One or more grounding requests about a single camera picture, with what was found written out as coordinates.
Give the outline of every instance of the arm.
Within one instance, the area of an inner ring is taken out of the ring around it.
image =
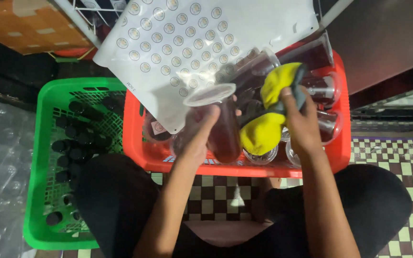
[[[190,141],[173,164],[170,180],[164,185],[152,208],[135,247],[134,257],[171,257],[194,177],[205,160],[208,136],[219,113],[219,108],[212,106],[200,124],[191,128],[188,127],[193,125],[190,122],[192,114],[188,114],[186,129],[189,131],[188,135],[193,137],[185,135]]]
[[[359,258],[359,250],[345,216],[328,157],[321,145],[316,105],[307,96],[299,112],[291,91],[283,89],[291,146],[299,156],[304,180],[303,194],[308,245],[313,257]]]

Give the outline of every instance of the black pants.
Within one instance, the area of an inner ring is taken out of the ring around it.
[[[101,155],[89,161],[75,192],[78,209],[106,257],[131,256],[159,187],[129,157]],[[402,182],[386,169],[350,165],[335,174],[349,225],[363,258],[371,258],[410,217],[412,202]],[[174,257],[307,257],[302,186],[267,192],[275,222],[247,242],[215,247],[180,226]]]

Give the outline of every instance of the person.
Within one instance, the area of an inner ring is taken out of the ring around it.
[[[267,188],[260,196],[266,226],[232,246],[206,242],[182,222],[196,170],[206,158],[207,139],[220,113],[215,105],[198,123],[188,114],[186,130],[193,136],[161,189],[124,155],[89,161],[74,194],[104,255],[375,257],[409,219],[410,195],[398,177],[380,167],[354,164],[333,174],[321,145],[316,105],[303,91],[307,102],[301,112],[288,88],[281,91],[280,99],[287,110],[286,126],[301,160],[304,184],[278,189],[275,180],[268,179],[271,184],[264,184]],[[198,223],[208,223],[206,229],[214,234],[214,222]],[[223,230],[218,232],[222,235],[242,235],[236,227],[225,233],[224,223],[232,222],[221,223]]]

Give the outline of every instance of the green plastic basket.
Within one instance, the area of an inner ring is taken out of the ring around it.
[[[77,117],[68,109],[73,101],[89,103],[106,114],[105,120],[92,122],[93,127],[104,135],[113,138],[109,152],[123,153],[122,118],[108,111],[101,100],[108,95],[125,95],[126,88],[117,78],[74,78],[54,80],[42,88],[38,96],[35,144],[33,147],[32,173],[28,188],[27,207],[24,221],[24,237],[35,249],[76,250],[98,248],[93,235],[84,221],[72,221],[70,212],[61,202],[64,194],[70,192],[67,183],[54,180],[59,153],[51,150],[56,140],[66,139],[63,129],[55,126],[55,119],[61,115]],[[50,227],[46,216],[56,210],[64,212],[62,225]]]

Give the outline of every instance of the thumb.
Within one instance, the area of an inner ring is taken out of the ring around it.
[[[287,116],[299,114],[299,110],[297,109],[297,104],[290,87],[285,87],[280,91],[280,100],[283,102]]]
[[[220,114],[221,109],[218,106],[210,105],[208,107],[207,113],[203,116],[203,119],[200,122],[200,129],[197,133],[197,136],[207,139]]]

